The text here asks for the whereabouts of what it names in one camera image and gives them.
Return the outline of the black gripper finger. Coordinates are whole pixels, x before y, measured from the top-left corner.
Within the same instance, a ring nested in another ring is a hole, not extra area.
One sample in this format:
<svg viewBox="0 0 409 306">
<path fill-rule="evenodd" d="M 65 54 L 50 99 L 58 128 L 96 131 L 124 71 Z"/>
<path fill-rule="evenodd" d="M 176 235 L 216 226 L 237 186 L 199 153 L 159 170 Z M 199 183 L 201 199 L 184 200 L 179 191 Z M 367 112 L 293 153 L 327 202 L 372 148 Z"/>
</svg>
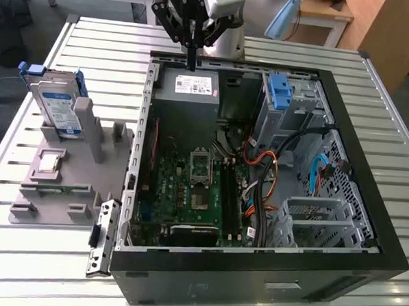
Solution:
<svg viewBox="0 0 409 306">
<path fill-rule="evenodd" d="M 191 20 L 180 18 L 170 0 L 153 0 L 151 9 L 171 40 L 179 42 L 185 48 L 186 68 L 191 71 L 193 47 Z"/>
<path fill-rule="evenodd" d="M 192 47 L 191 71 L 195 70 L 197 61 L 197 50 L 204 46 L 211 47 L 227 29 L 236 29 L 240 27 L 241 19 L 235 16 L 220 17 L 205 29 L 203 24 L 206 18 L 204 15 L 198 15 L 195 22 Z"/>
</svg>

